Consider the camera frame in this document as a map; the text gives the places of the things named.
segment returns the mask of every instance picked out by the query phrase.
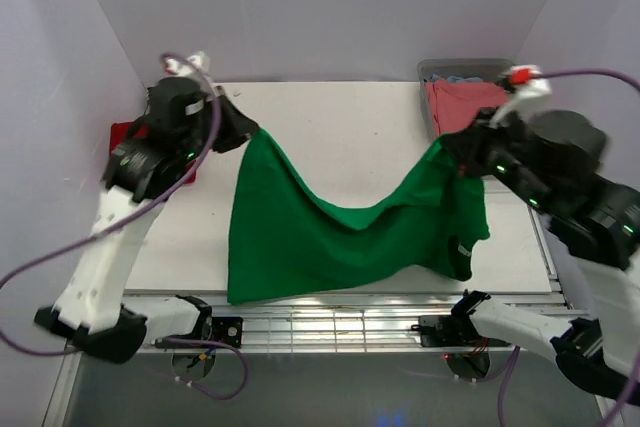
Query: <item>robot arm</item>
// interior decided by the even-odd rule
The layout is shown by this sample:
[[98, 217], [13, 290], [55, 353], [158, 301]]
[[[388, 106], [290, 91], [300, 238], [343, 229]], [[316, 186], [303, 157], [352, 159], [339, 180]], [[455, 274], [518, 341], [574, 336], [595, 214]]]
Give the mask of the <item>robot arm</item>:
[[[189, 61], [207, 68], [203, 53]], [[189, 67], [168, 63], [166, 70], [172, 76], [148, 89], [147, 112], [109, 157], [92, 234], [145, 209], [173, 188], [205, 146], [212, 123], [207, 93], [189, 78], [194, 74]], [[242, 145], [259, 127], [233, 106], [221, 87], [214, 91], [221, 125], [212, 150], [222, 153]], [[147, 133], [134, 138], [142, 127]], [[87, 247], [62, 295], [36, 313], [36, 324], [89, 355], [115, 363], [129, 360], [143, 343], [170, 335], [208, 340], [211, 307], [199, 299], [138, 298], [122, 304], [138, 252], [163, 207], [156, 205]]]
[[[482, 292], [465, 296], [452, 319], [472, 336], [498, 338], [555, 362], [585, 391], [616, 398], [640, 346], [640, 276], [630, 261], [640, 244], [640, 193], [597, 175], [607, 138], [582, 115], [527, 112], [550, 95], [540, 77], [535, 67], [513, 69], [499, 82], [510, 102], [482, 109], [469, 127], [441, 141], [462, 175], [494, 175], [548, 216], [549, 231], [586, 277], [598, 320], [559, 321]], [[640, 387], [629, 403], [640, 405]]]

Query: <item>black label on green cloth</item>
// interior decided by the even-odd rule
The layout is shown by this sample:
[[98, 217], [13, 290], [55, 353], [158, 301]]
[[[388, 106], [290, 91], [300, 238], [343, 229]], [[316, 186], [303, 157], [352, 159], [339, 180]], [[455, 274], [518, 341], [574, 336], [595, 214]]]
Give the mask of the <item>black label on green cloth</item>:
[[438, 141], [388, 197], [348, 209], [315, 196], [261, 130], [238, 173], [228, 301], [356, 287], [414, 264], [468, 280], [473, 246], [488, 237], [482, 180], [458, 177]]

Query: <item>white table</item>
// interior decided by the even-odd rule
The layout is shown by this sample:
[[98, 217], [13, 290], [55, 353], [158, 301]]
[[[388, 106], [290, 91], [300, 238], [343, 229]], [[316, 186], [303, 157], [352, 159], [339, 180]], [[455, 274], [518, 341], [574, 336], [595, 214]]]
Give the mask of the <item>white table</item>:
[[[237, 83], [225, 88], [236, 106], [282, 146], [311, 190], [341, 206], [372, 205], [391, 193], [428, 146], [417, 82]], [[226, 292], [228, 227], [243, 153], [244, 147], [209, 155], [196, 183], [170, 199], [141, 249], [129, 292]], [[550, 292], [527, 207], [497, 182], [487, 185], [491, 238], [473, 251], [471, 280], [457, 282], [412, 266], [349, 290]]]

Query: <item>blue cloth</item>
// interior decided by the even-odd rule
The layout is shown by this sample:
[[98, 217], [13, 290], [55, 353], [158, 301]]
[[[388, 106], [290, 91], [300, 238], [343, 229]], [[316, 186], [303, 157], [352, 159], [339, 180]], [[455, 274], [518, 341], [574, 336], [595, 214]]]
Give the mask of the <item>blue cloth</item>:
[[[436, 80], [440, 79], [442, 79], [442, 77], [440, 77], [438, 74], [431, 74], [431, 77], [427, 82], [435, 82]], [[465, 79], [464, 77], [458, 77], [457, 75], [450, 75], [445, 80], [447, 82], [451, 82], [452, 84], [457, 84], [459, 82], [484, 82], [484, 80], [480, 77], [467, 77]]]

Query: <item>green towel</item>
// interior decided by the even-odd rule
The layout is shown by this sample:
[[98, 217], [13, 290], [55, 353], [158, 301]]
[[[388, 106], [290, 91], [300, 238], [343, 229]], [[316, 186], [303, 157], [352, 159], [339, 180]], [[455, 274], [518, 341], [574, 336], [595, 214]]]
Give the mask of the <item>green towel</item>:
[[439, 141], [387, 198], [347, 209], [316, 197], [261, 130], [238, 173], [227, 300], [356, 287], [412, 264], [467, 280], [471, 250], [488, 237], [482, 180], [460, 178]]

